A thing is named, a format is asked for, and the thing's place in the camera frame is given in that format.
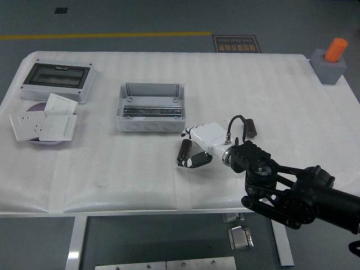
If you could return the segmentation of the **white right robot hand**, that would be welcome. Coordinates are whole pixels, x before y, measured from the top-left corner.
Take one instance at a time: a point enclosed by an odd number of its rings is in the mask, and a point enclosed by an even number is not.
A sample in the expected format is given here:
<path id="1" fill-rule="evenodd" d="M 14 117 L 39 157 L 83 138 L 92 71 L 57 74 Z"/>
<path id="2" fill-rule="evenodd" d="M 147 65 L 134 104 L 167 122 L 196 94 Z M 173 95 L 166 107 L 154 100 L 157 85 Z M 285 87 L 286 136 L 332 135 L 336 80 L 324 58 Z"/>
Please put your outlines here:
<path id="1" fill-rule="evenodd" d="M 226 166 L 231 165 L 230 155 L 233 146 L 231 136 L 218 123 L 213 122 L 186 128 L 181 136 L 188 136 L 188 138 L 183 139 L 179 149 L 177 156 L 179 167 L 198 168 L 209 164 L 213 157 L 219 158 Z M 202 152 L 191 156 L 193 143 L 197 144 Z"/>

